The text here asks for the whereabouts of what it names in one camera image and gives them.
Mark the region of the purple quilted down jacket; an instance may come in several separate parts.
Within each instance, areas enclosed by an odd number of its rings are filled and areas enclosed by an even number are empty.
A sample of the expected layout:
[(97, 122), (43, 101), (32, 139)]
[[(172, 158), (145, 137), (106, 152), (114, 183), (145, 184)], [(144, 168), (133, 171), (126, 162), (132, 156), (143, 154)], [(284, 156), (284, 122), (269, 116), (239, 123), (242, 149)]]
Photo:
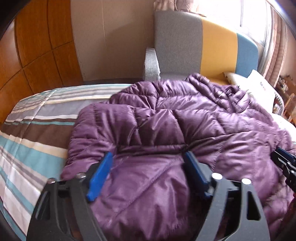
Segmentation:
[(108, 240), (190, 240), (206, 206), (191, 196), (182, 170), (191, 151), (225, 178), (248, 178), (275, 238), (293, 199), (270, 159), (295, 144), (264, 108), (237, 86), (192, 74), (141, 81), (83, 108), (74, 125), (62, 180), (113, 154), (110, 176), (91, 204)]

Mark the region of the rattan wooden chair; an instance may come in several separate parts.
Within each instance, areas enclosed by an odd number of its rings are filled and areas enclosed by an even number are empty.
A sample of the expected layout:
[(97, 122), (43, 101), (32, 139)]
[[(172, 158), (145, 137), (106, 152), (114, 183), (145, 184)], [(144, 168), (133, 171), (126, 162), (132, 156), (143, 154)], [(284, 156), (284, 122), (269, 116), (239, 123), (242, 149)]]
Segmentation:
[(292, 93), (287, 102), (285, 103), (285, 109), (283, 112), (283, 117), (286, 118), (290, 123), (292, 123), (294, 126), (296, 124), (296, 97), (295, 94)]

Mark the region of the white printed pillow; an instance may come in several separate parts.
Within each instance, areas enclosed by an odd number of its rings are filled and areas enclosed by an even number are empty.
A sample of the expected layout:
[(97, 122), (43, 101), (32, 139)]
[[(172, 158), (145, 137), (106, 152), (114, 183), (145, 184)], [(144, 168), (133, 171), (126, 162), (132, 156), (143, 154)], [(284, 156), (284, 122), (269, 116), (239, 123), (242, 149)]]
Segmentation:
[(223, 74), (230, 84), (237, 85), (242, 90), (247, 91), (257, 101), (266, 101), (273, 104), (275, 91), (268, 81), (256, 70), (253, 69), (248, 77), (232, 72), (223, 72)]

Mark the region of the striped bed sheet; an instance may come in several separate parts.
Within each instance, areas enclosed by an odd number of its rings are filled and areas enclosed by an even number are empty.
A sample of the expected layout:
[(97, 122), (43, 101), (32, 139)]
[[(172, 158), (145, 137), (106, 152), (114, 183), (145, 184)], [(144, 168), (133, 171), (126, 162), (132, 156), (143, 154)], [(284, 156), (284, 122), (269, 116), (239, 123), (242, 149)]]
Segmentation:
[(62, 179), (79, 112), (92, 103), (108, 101), (130, 86), (58, 88), (15, 105), (1, 127), (1, 213), (21, 240), (27, 237), (46, 181), (51, 177)]

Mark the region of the cluttered wooden desk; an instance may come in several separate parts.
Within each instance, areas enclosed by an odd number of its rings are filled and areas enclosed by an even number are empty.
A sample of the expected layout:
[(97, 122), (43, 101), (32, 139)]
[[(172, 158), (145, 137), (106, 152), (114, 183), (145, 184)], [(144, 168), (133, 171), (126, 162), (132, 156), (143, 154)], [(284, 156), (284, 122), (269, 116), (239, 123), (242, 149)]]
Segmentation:
[(290, 75), (280, 76), (276, 88), (285, 95), (295, 94), (295, 81)]

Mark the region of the right beige curtain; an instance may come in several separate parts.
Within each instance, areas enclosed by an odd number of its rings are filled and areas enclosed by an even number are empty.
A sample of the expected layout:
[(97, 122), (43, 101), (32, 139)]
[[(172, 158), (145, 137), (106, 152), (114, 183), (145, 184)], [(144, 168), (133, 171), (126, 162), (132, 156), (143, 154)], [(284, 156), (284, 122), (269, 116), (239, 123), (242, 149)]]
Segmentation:
[(288, 26), (273, 6), (268, 4), (267, 9), (265, 44), (258, 72), (275, 87), (287, 53)]

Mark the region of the beige curtain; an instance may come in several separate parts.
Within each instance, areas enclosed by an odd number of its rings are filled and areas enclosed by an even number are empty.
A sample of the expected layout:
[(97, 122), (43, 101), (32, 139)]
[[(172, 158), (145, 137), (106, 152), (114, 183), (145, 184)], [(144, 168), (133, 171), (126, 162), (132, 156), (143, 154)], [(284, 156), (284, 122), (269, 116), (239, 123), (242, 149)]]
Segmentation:
[(265, 44), (258, 72), (275, 87), (287, 53), (288, 26), (273, 6), (268, 4), (267, 9)]
[(155, 11), (185, 11), (196, 13), (200, 1), (196, 0), (157, 0), (154, 2)]

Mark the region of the wooden wardrobe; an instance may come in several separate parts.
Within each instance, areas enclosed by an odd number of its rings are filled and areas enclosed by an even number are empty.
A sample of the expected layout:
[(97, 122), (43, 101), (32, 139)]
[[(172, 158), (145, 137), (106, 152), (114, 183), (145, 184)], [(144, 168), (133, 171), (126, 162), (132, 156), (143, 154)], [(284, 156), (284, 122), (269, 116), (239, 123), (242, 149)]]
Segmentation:
[(1, 1), (1, 123), (25, 97), (82, 83), (70, 1)]

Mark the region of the window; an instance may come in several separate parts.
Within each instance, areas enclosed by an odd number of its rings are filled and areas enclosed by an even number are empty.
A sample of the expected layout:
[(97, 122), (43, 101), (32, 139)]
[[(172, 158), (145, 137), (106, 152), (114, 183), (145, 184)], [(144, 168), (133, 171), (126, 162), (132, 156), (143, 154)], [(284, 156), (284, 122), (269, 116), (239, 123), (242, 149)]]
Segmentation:
[(260, 44), (266, 43), (271, 25), (267, 1), (198, 1), (198, 13)]

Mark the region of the grey yellow blue sofa chair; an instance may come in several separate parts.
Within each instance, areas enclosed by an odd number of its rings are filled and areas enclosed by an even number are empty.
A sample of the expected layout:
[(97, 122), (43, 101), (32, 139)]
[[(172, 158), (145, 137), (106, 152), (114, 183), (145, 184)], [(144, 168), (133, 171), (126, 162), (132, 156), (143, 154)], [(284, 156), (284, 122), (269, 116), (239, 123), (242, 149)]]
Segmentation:
[(233, 32), (205, 18), (182, 11), (157, 11), (154, 14), (154, 47), (147, 48), (143, 79), (179, 80), (194, 72), (220, 85), (232, 76), (246, 78), (270, 89), (270, 109), (282, 115), (285, 104), (269, 83), (259, 80), (258, 48), (249, 37)]

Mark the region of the left beige curtain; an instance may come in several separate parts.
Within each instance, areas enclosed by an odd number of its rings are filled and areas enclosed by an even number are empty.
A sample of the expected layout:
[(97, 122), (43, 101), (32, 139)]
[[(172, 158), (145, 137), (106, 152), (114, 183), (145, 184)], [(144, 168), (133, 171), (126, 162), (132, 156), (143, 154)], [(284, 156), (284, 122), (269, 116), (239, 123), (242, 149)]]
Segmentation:
[(185, 11), (196, 13), (200, 1), (196, 0), (157, 0), (154, 2), (155, 11)]

